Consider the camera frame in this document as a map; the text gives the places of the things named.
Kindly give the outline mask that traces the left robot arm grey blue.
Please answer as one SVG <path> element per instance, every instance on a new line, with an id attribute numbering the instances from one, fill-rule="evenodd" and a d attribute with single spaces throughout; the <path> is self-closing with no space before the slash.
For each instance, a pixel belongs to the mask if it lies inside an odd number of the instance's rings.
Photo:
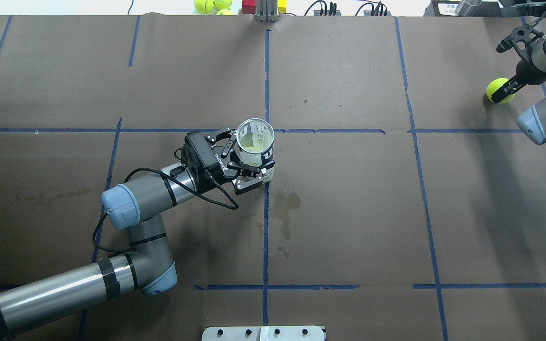
<path id="1" fill-rule="evenodd" d="M 201 296 L 191 297 L 193 277 L 203 276 L 214 261 L 216 274 L 225 274 L 233 260 L 223 251 L 240 244 L 264 220 L 266 188 L 239 196 L 237 210 L 194 198 L 163 214 L 163 223 L 176 261 L 179 282 L 155 296 L 140 293 L 141 280 L 119 280 L 120 295 L 108 300 L 98 259 L 106 256 L 91 237 L 103 213 L 100 195 L 127 175 L 150 174 L 178 161 L 175 151 L 185 132 L 130 132 L 115 127 L 106 132 L 84 130 L 0 131 L 0 310 L 4 298 L 24 285 L 87 266 L 87 279 L 63 285 L 76 291 L 93 284 L 101 289 L 94 308 L 81 307 L 63 316 L 64 328 L 30 336 L 32 340 L 121 340 L 130 337 L 188 340 L 200 337 L 203 320 L 191 319 Z"/>

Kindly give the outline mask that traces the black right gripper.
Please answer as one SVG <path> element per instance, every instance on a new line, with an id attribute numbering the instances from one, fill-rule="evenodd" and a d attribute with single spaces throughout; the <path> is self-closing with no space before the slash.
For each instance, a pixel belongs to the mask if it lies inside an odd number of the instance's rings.
<path id="1" fill-rule="evenodd" d="M 520 60 L 516 65 L 515 78 L 507 80 L 500 88 L 502 98 L 511 97 L 523 86 L 539 86 L 546 82 L 546 72 L 540 71 L 531 63 Z"/>

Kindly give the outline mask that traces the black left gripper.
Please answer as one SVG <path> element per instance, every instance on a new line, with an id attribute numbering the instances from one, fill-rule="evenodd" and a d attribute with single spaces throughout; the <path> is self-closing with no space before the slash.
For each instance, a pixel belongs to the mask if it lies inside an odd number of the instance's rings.
<path id="1" fill-rule="evenodd" d="M 219 183 L 233 183 L 237 196 L 259 188 L 272 174 L 275 161 L 257 168 L 240 163 L 236 149 L 237 131 L 230 126 L 206 133 L 206 142 L 190 144 L 190 170 L 201 181 L 208 175 Z"/>

